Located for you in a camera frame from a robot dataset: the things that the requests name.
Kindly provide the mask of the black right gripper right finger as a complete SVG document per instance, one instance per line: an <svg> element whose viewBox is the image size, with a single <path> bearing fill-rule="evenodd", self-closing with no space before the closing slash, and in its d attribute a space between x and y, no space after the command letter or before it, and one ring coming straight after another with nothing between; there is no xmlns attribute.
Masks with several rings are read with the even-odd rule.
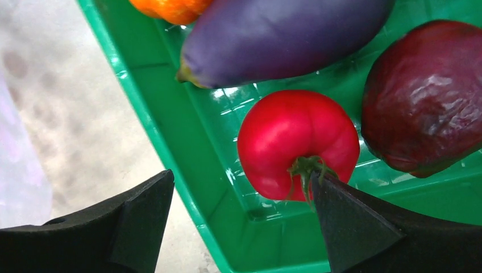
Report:
<svg viewBox="0 0 482 273"><path fill-rule="evenodd" d="M426 216L311 173L332 272L480 272L481 226Z"/></svg>

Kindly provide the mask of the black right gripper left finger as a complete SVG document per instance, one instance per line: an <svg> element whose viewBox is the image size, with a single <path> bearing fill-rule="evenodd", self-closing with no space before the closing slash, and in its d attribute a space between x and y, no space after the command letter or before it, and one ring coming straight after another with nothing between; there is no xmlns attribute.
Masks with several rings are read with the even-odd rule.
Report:
<svg viewBox="0 0 482 273"><path fill-rule="evenodd" d="M2 272L154 272L174 191L165 170L43 225L1 230Z"/></svg>

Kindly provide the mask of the red toy tomato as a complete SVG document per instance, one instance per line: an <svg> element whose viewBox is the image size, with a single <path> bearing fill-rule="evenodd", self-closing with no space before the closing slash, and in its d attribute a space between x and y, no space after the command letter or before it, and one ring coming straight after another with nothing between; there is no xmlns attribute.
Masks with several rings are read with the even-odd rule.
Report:
<svg viewBox="0 0 482 273"><path fill-rule="evenodd" d="M326 95L282 90L262 98L245 116L237 141L244 174L271 200L312 200L312 171L349 182L360 155L356 128Z"/></svg>

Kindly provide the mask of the dark red toy apple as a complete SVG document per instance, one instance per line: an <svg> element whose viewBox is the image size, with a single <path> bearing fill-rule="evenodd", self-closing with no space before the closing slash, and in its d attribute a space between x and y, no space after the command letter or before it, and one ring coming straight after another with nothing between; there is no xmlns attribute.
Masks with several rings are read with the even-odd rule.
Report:
<svg viewBox="0 0 482 273"><path fill-rule="evenodd" d="M361 134L374 156L418 178L481 149L481 28L432 20L392 43L366 79Z"/></svg>

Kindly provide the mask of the purple toy eggplant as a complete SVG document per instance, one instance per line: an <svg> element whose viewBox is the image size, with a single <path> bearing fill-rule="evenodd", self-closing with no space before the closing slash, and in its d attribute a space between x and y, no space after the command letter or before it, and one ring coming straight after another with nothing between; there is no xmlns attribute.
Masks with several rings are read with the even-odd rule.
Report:
<svg viewBox="0 0 482 273"><path fill-rule="evenodd" d="M394 1L214 1L183 42L179 82L204 89L306 75L366 46Z"/></svg>

